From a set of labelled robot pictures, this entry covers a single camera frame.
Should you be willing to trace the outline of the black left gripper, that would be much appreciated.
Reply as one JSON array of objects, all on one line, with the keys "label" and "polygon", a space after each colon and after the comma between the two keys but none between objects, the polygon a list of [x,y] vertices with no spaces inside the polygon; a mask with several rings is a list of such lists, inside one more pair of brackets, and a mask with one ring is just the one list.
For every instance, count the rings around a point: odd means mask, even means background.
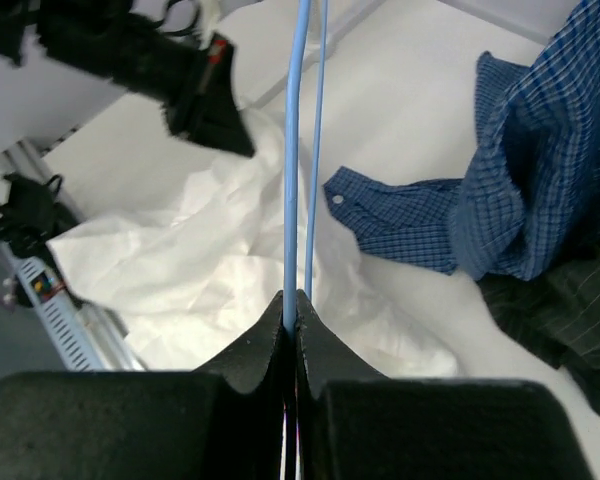
[{"label": "black left gripper", "polygon": [[233,55],[219,33],[204,50],[153,33],[122,44],[114,81],[160,102],[171,135],[251,158],[254,142],[233,95]]}]

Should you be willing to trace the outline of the white shirt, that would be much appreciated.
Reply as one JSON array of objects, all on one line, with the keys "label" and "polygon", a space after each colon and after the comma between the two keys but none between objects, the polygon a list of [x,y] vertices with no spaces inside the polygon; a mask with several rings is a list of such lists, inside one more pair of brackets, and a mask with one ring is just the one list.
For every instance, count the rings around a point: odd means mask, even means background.
[{"label": "white shirt", "polygon": [[[144,131],[83,127],[45,158],[84,221],[51,242],[68,285],[112,309],[153,369],[194,368],[251,327],[283,283],[282,130],[246,117],[242,159]],[[322,321],[392,377],[452,377],[453,353],[363,279],[353,236],[316,212],[312,302]]]}]

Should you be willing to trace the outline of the light blue hanger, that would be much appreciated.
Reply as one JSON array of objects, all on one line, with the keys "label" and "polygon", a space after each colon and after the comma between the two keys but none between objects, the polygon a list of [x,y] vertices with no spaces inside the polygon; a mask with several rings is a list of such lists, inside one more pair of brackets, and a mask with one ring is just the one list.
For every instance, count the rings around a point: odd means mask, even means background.
[{"label": "light blue hanger", "polygon": [[310,20],[317,11],[319,25],[319,62],[313,134],[313,154],[310,176],[309,208],[306,227],[304,292],[312,295],[314,239],[320,162],[324,77],[328,32],[327,1],[303,0],[298,6],[297,22],[289,61],[285,101],[284,147],[284,283],[282,325],[293,338],[297,321],[298,273],[298,178],[299,178],[299,97],[305,48]]}]

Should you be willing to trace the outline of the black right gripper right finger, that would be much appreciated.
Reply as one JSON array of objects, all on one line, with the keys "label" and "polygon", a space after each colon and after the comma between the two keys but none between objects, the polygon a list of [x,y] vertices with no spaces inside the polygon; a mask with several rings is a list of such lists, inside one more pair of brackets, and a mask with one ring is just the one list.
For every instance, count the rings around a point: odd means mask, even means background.
[{"label": "black right gripper right finger", "polygon": [[521,380],[392,380],[297,296],[300,464],[306,479],[588,479],[566,412]]}]

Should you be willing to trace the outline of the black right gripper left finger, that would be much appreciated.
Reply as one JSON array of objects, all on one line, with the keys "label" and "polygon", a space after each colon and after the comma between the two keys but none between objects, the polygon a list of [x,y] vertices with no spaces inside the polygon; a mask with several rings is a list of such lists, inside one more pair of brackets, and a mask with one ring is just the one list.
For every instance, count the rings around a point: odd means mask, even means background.
[{"label": "black right gripper left finger", "polygon": [[192,371],[0,381],[0,479],[275,479],[282,299]]}]

